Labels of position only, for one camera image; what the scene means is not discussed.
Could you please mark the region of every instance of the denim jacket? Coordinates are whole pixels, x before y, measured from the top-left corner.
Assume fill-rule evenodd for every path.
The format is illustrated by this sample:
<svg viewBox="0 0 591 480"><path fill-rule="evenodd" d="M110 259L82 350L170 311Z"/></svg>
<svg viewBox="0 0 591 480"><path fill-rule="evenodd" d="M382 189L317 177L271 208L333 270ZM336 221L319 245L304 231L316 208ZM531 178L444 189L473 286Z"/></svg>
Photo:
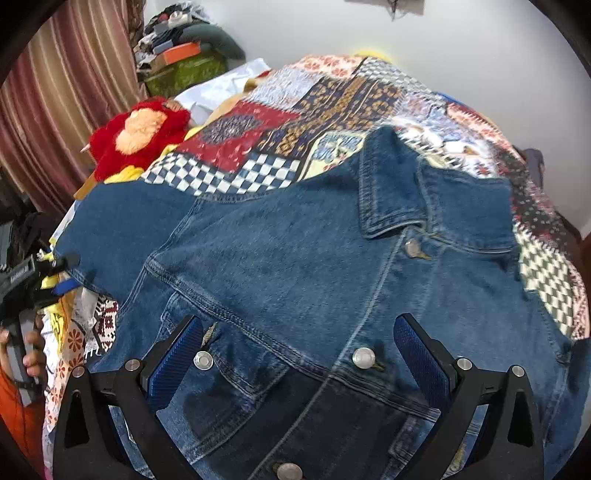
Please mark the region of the denim jacket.
<svg viewBox="0 0 591 480"><path fill-rule="evenodd" d="M579 431L590 343L524 291L509 195L506 180L432 167L383 127L340 166L263 194L99 185L56 253L78 251L73 275L123 304L95 371L142 357L187 314L203 323L214 366L191 367L158 417L206 479L271 480L286 462L309 480L395 478L439 415L394 344L403 312L479 368L524 367L551 478ZM353 362L361 347L372 368Z"/></svg>

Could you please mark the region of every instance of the jacket collar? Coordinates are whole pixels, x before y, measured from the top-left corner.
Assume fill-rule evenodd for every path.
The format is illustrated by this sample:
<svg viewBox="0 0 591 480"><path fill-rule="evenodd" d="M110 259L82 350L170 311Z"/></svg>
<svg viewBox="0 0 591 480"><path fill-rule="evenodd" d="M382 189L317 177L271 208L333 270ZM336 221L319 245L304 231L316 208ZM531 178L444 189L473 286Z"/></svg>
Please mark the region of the jacket collar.
<svg viewBox="0 0 591 480"><path fill-rule="evenodd" d="M414 224L469 249L506 251L517 247L510 197L506 179L432 167L391 127L369 134L359 153L359 220L366 238Z"/></svg>

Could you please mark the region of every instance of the striped curtain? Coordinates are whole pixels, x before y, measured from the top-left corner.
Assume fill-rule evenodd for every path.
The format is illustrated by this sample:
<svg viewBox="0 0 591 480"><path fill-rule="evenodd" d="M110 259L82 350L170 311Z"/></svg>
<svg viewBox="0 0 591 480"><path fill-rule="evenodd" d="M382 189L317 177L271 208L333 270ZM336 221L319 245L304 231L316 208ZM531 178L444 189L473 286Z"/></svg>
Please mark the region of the striped curtain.
<svg viewBox="0 0 591 480"><path fill-rule="evenodd" d="M38 210L61 218L94 168L90 134L145 97L131 41L145 0L67 0L0 88L0 164Z"/></svg>

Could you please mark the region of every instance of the chest pocket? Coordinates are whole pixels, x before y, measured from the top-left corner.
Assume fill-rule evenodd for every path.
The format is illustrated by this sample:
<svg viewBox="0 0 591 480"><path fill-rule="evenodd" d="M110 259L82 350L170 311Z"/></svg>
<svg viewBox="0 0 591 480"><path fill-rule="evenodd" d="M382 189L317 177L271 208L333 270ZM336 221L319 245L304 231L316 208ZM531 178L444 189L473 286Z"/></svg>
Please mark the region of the chest pocket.
<svg viewBox="0 0 591 480"><path fill-rule="evenodd" d="M270 351L253 342L222 319L209 316L178 292L174 292L160 317L155 342L167 338L187 315L203 324L201 351L213 357L213 366L191 365L170 404L157 413L160 422L190 463L229 440L257 411L267 391L288 371ZM133 439L126 450L134 467L145 463Z"/></svg>
<svg viewBox="0 0 591 480"><path fill-rule="evenodd" d="M433 421L422 417L415 415L407 417L388 449L389 463L380 480L394 480L396 478L427 438L433 425L435 425ZM443 478L458 473L462 469L472 447L474 447L477 436L477 431L470 426Z"/></svg>

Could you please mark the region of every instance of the white wall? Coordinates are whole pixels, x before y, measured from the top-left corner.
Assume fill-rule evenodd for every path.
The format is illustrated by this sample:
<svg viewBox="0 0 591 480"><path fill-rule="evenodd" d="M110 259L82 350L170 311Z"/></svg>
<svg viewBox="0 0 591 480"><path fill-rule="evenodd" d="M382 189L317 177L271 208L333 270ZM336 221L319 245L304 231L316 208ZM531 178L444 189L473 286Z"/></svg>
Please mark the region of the white wall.
<svg viewBox="0 0 591 480"><path fill-rule="evenodd" d="M148 0L146 17L169 3ZM272 67L309 53L387 53L492 118L515 145L540 149L546 192L583 236L591 232L591 79L528 0L425 0L423 15L394 21L385 0L201 3L249 59Z"/></svg>

